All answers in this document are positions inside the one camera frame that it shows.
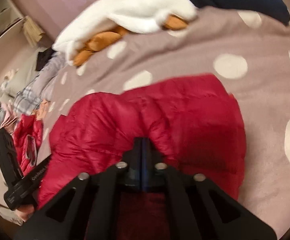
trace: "red garment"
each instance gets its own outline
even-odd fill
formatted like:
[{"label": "red garment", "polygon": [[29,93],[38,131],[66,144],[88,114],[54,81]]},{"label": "red garment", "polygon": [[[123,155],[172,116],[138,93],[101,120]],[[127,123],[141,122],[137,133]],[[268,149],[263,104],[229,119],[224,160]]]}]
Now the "red garment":
[{"label": "red garment", "polygon": [[[205,174],[237,199],[244,123],[235,98],[209,74],[77,101],[50,133],[52,156],[39,207],[79,173],[99,173],[120,161],[135,137],[150,138],[165,162],[187,174]],[[118,238],[168,239],[164,201],[161,194],[123,194]]]},{"label": "red garment", "polygon": [[38,152],[42,143],[43,122],[41,120],[37,121],[35,115],[27,116],[23,114],[12,135],[13,143],[17,151],[17,160],[24,175],[27,175],[34,168],[29,165],[30,160],[25,157],[28,143],[27,135],[35,138]]}]

